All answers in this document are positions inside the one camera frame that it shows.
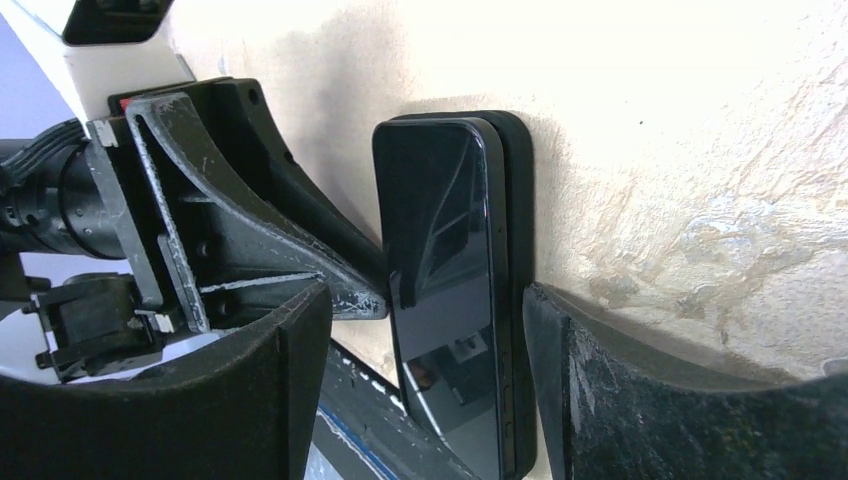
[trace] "glossy black screen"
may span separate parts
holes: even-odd
[[[499,478],[486,151],[462,124],[381,125],[374,162],[410,415]]]

